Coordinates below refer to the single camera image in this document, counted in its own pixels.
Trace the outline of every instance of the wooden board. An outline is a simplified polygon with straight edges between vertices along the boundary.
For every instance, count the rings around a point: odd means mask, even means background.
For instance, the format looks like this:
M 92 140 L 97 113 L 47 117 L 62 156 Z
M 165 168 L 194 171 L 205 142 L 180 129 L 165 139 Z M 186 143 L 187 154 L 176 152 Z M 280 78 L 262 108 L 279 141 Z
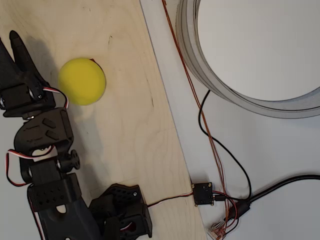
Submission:
M 113 183 L 139 184 L 148 204 L 191 191 L 139 0 L 1 0 L 0 36 L 8 49 L 10 30 L 53 87 L 73 58 L 94 59 L 105 73 L 103 97 L 68 111 L 87 203 Z M 206 239 L 192 197 L 164 202 L 150 214 L 152 239 Z

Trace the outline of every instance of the robotic arm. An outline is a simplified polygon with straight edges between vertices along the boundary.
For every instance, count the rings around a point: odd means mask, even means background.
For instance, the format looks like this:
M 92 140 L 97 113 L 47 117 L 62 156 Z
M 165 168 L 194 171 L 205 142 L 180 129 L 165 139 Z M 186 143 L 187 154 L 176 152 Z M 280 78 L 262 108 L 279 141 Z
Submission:
M 56 107 L 50 85 L 33 63 L 15 31 L 10 35 L 14 61 L 0 40 L 0 108 L 6 118 L 26 122 L 14 138 L 20 153 L 20 172 L 26 184 L 33 214 L 38 213 L 46 240 L 135 240 L 152 237 L 152 222 L 138 185 L 111 185 L 89 208 L 81 197 L 80 168 L 67 108 Z M 35 161 L 35 150 L 56 148 L 57 155 Z M 57 210 L 65 206 L 66 212 Z

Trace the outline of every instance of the white surface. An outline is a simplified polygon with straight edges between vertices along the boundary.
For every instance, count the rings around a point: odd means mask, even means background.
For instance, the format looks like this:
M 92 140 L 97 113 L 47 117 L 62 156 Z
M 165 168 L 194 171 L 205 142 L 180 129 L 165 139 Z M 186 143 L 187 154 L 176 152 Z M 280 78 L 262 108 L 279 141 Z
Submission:
M 319 12 L 316 0 L 201 0 L 201 49 L 238 93 L 293 99 L 320 87 Z
M 175 21 L 178 0 L 167 0 Z M 141 0 L 174 122 L 194 183 L 212 181 L 220 188 L 209 141 L 197 123 L 198 108 L 171 37 L 161 0 Z M 207 89 L 197 80 L 201 98 Z M 247 170 L 253 191 L 294 174 L 320 174 L 320 117 L 276 119 L 227 102 L 213 93 L 204 112 L 211 133 L 224 143 Z M 248 193 L 246 178 L 218 147 L 233 196 Z M 318 239 L 320 182 L 296 182 L 253 203 L 228 240 Z M 199 207 L 208 227 L 223 216 L 223 203 Z

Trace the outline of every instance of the yellow foam ball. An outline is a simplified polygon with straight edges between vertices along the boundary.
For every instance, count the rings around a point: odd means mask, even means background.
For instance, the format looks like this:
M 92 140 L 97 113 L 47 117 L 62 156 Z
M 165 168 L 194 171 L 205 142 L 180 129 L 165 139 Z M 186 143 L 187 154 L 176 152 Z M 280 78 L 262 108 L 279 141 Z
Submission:
M 100 66 L 94 61 L 88 58 L 75 58 L 61 68 L 58 86 L 71 103 L 89 105 L 104 94 L 106 78 Z

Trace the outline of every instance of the circular tape roll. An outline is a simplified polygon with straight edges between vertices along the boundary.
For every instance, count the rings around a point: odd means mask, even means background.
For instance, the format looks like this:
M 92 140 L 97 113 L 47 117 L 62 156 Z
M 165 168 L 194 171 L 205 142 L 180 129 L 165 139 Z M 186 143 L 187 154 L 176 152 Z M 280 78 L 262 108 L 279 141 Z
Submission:
M 198 37 L 200 0 L 181 0 L 176 15 L 176 34 L 184 60 L 192 74 L 221 98 L 251 112 L 274 118 L 298 119 L 320 115 L 320 88 L 282 101 L 264 101 L 242 95 L 224 84 L 208 65 Z

